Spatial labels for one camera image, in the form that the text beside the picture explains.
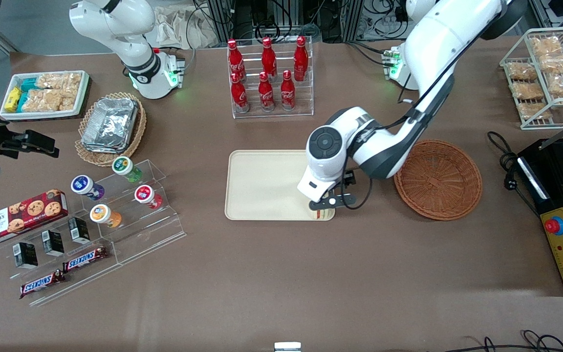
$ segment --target snickers bar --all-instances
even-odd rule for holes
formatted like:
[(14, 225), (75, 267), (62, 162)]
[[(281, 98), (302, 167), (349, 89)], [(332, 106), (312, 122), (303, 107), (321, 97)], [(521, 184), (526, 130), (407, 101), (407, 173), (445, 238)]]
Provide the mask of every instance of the snickers bar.
[(66, 263), (62, 263), (63, 271), (65, 274), (70, 270), (86, 265), (87, 263), (92, 263), (98, 259), (105, 258), (108, 255), (108, 251), (104, 246), (101, 246), (97, 249), (94, 249), (92, 252), (88, 252), (83, 256), (77, 257), (72, 259), (71, 261), (67, 261)]
[(36, 292), (37, 290), (44, 289), (56, 283), (60, 283), (65, 280), (65, 275), (60, 271), (60, 269), (56, 269), (56, 271), (52, 272), (51, 274), (45, 276), (44, 278), (40, 278), (38, 280), (34, 280), (31, 283), (26, 283), (25, 285), (21, 286), (21, 296), (19, 299), (24, 298), (28, 294), (32, 292)]

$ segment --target black box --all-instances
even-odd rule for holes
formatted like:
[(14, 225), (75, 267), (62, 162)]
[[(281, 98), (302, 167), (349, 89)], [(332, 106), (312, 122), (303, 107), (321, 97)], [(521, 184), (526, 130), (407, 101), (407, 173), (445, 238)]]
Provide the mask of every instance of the black box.
[(70, 218), (69, 230), (71, 230), (71, 240), (73, 242), (82, 244), (90, 242), (90, 236), (88, 236), (88, 227), (86, 225), (86, 221), (80, 218)]
[(43, 231), (42, 237), (45, 254), (57, 257), (65, 253), (65, 246), (62, 244), (62, 236), (60, 236), (58, 232), (45, 230)]
[(38, 266), (38, 259), (36, 258), (36, 248), (30, 243), (17, 243), (12, 246), (12, 253), (14, 254), (14, 265), (24, 269), (34, 269)]

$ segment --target small cup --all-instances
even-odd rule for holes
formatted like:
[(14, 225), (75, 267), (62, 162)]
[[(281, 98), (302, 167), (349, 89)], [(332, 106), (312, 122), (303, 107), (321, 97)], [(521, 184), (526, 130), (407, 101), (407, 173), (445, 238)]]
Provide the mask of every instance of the small cup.
[(127, 181), (135, 183), (140, 181), (143, 172), (134, 165), (132, 160), (127, 156), (119, 156), (112, 162), (112, 171), (115, 174), (127, 178)]
[(100, 200), (105, 193), (105, 189), (101, 185), (86, 175), (80, 175), (71, 181), (71, 190), (81, 196), (87, 196), (92, 200)]
[(157, 209), (162, 205), (162, 196), (154, 192), (153, 188), (148, 185), (139, 186), (134, 192), (134, 199), (151, 209)]
[(90, 219), (96, 223), (105, 223), (108, 227), (118, 227), (121, 224), (121, 214), (113, 212), (105, 204), (97, 204), (92, 207)]

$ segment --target cookie image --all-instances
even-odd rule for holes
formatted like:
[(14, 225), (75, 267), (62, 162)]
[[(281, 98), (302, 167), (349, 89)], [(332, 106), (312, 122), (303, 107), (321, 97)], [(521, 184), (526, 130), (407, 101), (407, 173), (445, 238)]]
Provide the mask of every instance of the cookie image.
[(8, 232), (17, 232), (24, 227), (23, 220), (14, 219), (8, 224)]
[(19, 213), (19, 208), (21, 206), (21, 203), (16, 203), (14, 205), (10, 205), (8, 207), (8, 211), (10, 212), (10, 214), (18, 214)]
[(47, 198), (53, 199), (55, 196), (57, 196), (60, 193), (61, 193), (60, 190), (57, 190), (57, 189), (48, 190), (47, 191)]
[(44, 208), (45, 203), (43, 203), (42, 200), (35, 200), (34, 202), (31, 202), (29, 206), (27, 206), (27, 213), (31, 216), (37, 216), (38, 214), (43, 212)]
[(62, 209), (62, 207), (60, 206), (60, 203), (51, 202), (51, 203), (47, 204), (47, 206), (45, 207), (45, 215), (56, 216), (57, 214), (60, 214), (61, 209)]

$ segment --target small bottle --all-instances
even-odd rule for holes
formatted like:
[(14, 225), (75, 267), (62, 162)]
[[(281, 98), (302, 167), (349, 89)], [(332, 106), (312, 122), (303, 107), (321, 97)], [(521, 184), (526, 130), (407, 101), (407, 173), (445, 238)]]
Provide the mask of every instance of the small bottle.
[(142, 204), (146, 204), (151, 209), (158, 209), (162, 205), (162, 196), (154, 192), (149, 185), (141, 185), (134, 192), (134, 199)]
[(242, 54), (238, 49), (236, 41), (230, 39), (227, 41), (227, 47), (230, 49), (230, 54), (227, 60), (230, 62), (230, 70), (232, 73), (238, 74), (238, 79), (241, 82), (246, 81), (246, 71), (244, 70), (244, 60)]
[(262, 52), (262, 68), (268, 74), (270, 82), (277, 81), (277, 58), (272, 48), (272, 40), (269, 37), (264, 37), (262, 40), (264, 51)]
[(121, 224), (121, 214), (112, 211), (105, 204), (97, 204), (90, 210), (90, 218), (96, 223), (105, 223), (108, 227), (118, 227)]
[(282, 76), (281, 107), (286, 111), (290, 111), (295, 108), (295, 83), (292, 82), (290, 70), (284, 71)]
[(71, 181), (71, 190), (81, 196), (87, 196), (91, 200), (100, 200), (105, 189), (86, 175), (80, 175)]
[(271, 83), (268, 82), (268, 75), (266, 72), (260, 72), (260, 86), (258, 87), (260, 92), (260, 104), (262, 104), (262, 110), (273, 111), (275, 109), (275, 102), (273, 101), (273, 87)]
[(295, 49), (295, 81), (303, 82), (308, 71), (308, 51), (305, 49), (305, 37), (297, 37), (297, 49)]
[(112, 171), (115, 174), (127, 178), (127, 181), (135, 183), (143, 177), (143, 172), (134, 165), (127, 156), (119, 156), (112, 162)]
[(232, 73), (232, 99), (236, 104), (237, 113), (246, 113), (249, 111), (249, 102), (246, 100), (246, 91), (239, 80), (237, 73)]

